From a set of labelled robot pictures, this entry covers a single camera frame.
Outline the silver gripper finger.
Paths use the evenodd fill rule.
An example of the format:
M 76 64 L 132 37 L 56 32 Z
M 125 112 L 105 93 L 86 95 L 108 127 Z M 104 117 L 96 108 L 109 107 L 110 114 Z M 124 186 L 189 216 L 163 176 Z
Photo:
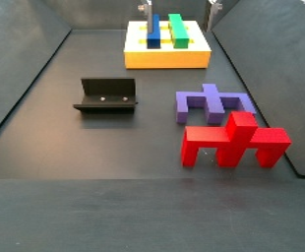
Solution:
M 224 9 L 224 6 L 221 0 L 208 0 L 208 3 L 211 4 L 209 19 L 208 19 L 208 30 L 211 31 L 213 27 L 215 17 L 219 14 L 219 12 Z
M 148 19 L 148 32 L 153 32 L 153 0 L 141 0 L 138 11 L 146 15 Z

